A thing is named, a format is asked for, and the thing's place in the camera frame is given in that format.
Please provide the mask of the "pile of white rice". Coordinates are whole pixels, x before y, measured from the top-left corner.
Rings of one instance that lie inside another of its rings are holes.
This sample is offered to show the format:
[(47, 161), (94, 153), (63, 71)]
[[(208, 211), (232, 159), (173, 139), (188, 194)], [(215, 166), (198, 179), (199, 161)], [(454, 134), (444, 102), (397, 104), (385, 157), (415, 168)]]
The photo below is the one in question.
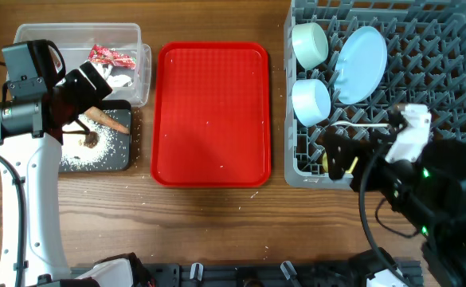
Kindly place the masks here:
[[(90, 120), (86, 115), (80, 115), (78, 120), (91, 132), (96, 132), (100, 140), (94, 148), (87, 148), (79, 145), (84, 135), (64, 134), (60, 171), (92, 171), (104, 167), (104, 160), (112, 153), (112, 141), (117, 136), (115, 130)], [(75, 122), (63, 127), (63, 131), (75, 130), (80, 130)]]

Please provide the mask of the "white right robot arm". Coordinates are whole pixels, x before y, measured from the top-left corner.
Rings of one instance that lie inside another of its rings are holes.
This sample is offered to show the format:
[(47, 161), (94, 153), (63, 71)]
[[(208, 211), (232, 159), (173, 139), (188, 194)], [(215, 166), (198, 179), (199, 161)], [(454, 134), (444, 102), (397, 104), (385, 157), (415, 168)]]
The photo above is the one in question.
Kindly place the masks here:
[(430, 141), (401, 132), (374, 143), (326, 132), (323, 146), (331, 179), (348, 168), (358, 192), (362, 228), (372, 251), (397, 279), (401, 274), (378, 247), (366, 216), (367, 191), (380, 191), (393, 211), (425, 237), (421, 250), (443, 286), (466, 286), (466, 143)]

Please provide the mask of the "red snack wrapper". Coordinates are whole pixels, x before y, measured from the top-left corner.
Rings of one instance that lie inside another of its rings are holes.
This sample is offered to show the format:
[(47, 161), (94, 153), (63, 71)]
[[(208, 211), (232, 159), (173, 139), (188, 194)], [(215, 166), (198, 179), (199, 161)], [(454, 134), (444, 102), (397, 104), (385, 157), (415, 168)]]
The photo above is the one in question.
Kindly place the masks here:
[(136, 59), (127, 54), (117, 52), (102, 45), (94, 45), (88, 55), (92, 63), (112, 65), (114, 67), (135, 69)]

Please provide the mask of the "mint green bowl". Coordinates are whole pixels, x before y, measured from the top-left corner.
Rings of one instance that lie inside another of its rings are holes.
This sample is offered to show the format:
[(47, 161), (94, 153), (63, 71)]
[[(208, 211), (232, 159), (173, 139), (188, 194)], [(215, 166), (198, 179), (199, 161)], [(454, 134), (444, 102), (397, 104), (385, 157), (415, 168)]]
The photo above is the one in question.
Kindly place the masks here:
[(328, 57), (328, 40), (323, 28), (314, 22), (298, 24), (292, 29), (292, 47), (297, 61), (313, 69)]

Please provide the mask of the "white tissue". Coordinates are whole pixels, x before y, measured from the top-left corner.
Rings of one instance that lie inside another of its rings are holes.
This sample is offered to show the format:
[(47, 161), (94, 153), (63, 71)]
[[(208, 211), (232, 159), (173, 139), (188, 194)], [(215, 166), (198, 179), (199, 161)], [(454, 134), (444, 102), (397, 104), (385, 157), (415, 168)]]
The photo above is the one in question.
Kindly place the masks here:
[(112, 74), (113, 65), (93, 63), (93, 66), (111, 88), (130, 87), (133, 85), (132, 78), (128, 75), (119, 74), (114, 76)]

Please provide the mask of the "yellow plastic cup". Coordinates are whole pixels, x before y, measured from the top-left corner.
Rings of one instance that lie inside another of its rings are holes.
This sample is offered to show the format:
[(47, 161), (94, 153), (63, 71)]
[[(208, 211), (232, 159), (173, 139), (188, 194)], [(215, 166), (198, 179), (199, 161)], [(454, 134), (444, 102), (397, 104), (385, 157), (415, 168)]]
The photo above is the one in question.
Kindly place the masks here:
[(322, 156), (322, 167), (325, 173), (329, 172), (328, 162), (327, 162), (327, 153), (324, 152)]

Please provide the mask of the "light blue plate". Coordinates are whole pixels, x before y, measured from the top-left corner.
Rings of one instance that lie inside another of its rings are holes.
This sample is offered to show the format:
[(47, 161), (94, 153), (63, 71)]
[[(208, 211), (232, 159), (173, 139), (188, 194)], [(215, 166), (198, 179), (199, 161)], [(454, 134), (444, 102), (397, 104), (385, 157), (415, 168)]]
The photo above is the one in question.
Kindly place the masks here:
[(339, 90), (339, 101), (357, 104), (370, 96), (381, 83), (387, 58), (385, 38), (377, 29), (364, 26), (353, 32), (335, 66), (339, 75), (334, 89)]

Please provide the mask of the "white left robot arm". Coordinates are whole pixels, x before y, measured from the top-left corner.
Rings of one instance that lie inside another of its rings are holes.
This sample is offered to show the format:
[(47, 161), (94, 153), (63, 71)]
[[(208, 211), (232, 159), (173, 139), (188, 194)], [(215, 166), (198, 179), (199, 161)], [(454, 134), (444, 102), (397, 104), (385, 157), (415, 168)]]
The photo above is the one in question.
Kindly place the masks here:
[[(77, 120), (85, 110), (111, 93), (90, 62), (65, 76), (62, 85), (45, 87), (34, 77), (7, 88), (20, 95), (0, 103), (0, 124), (19, 123), (18, 104), (30, 116), (47, 114), (57, 128)], [(135, 286), (148, 275), (134, 254), (106, 258), (78, 277), (72, 277), (61, 241), (58, 171), (60, 140), (49, 132), (34, 136), (15, 132), (0, 140), (2, 170), (2, 256), (0, 286)]]

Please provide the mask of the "white plastic spoon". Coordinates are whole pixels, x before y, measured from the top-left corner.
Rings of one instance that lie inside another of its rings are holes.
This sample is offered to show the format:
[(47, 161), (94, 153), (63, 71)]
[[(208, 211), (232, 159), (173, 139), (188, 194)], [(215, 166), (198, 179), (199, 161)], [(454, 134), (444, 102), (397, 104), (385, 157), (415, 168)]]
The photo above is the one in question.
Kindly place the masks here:
[(375, 124), (364, 124), (364, 123), (352, 123), (345, 120), (339, 120), (332, 124), (331, 127), (344, 126), (344, 127), (353, 127), (353, 128), (388, 128), (390, 124), (386, 123), (375, 123)]

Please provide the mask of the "light blue bowl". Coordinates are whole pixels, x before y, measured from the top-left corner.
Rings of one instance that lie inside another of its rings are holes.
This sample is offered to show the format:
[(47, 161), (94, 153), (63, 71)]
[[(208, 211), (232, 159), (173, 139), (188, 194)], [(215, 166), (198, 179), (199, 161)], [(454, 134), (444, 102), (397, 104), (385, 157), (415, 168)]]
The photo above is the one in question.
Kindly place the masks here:
[(298, 121), (311, 127), (326, 120), (331, 98), (326, 85), (317, 79), (297, 80), (292, 87), (292, 105)]

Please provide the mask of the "brown food scrap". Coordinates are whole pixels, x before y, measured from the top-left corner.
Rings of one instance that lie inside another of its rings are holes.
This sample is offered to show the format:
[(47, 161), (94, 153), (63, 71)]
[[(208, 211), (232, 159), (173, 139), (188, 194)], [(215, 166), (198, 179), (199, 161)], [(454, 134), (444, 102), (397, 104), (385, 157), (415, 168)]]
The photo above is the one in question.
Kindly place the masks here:
[(87, 148), (94, 148), (99, 142), (99, 135), (96, 132), (89, 132), (79, 141), (79, 145)]

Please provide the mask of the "orange carrot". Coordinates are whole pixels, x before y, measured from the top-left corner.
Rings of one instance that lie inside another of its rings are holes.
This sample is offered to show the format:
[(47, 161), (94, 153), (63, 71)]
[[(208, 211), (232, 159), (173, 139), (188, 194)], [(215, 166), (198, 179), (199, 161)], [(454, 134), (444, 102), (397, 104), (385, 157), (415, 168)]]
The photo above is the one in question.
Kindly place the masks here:
[(97, 107), (91, 107), (87, 111), (84, 112), (84, 114), (90, 119), (98, 124), (102, 124), (104, 126), (107, 126), (117, 132), (123, 133), (123, 134), (129, 134), (130, 131), (127, 127), (124, 125), (120, 124), (116, 120), (113, 120), (108, 114), (103, 112), (101, 109)]

